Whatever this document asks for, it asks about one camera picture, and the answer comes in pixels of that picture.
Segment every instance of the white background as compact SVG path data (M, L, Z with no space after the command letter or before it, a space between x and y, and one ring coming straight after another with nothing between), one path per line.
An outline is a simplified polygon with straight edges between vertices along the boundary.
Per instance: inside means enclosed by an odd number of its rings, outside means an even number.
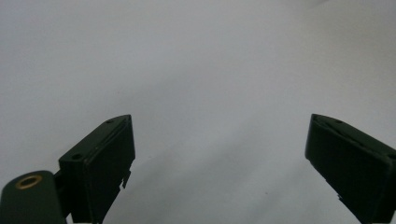
M131 114L105 223L359 223L305 139L318 113L396 147L395 40L393 0L1 1L0 187Z

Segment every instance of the screw hole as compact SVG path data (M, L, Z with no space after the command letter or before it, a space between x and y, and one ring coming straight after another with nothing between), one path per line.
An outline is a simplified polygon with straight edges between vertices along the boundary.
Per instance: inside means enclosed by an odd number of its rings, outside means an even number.
M38 184L38 182L40 182L42 179L43 177L41 175L29 175L18 181L15 187L17 189L29 189L32 186Z
M76 160L80 159L81 157L82 157L82 155L78 153L78 154L74 154L72 156L72 159L76 161Z

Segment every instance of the metal ring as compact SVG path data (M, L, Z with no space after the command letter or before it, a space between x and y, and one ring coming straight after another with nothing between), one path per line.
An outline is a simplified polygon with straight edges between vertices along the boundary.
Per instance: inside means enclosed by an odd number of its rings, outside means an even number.
M38 184L43 179L41 175L29 175L26 176L25 178L21 179L18 181L18 183L15 185L15 188L17 189L29 189L32 186Z

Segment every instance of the mounting hole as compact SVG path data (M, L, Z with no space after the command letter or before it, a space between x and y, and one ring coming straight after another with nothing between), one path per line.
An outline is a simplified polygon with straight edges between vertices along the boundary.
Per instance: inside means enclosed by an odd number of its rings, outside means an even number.
M18 181L15 187L17 189L29 189L38 184L42 179L43 177L41 175L29 175Z
M78 153L78 154L74 154L74 155L72 156L72 159L76 161L76 160L81 159L81 157L82 157L82 155Z

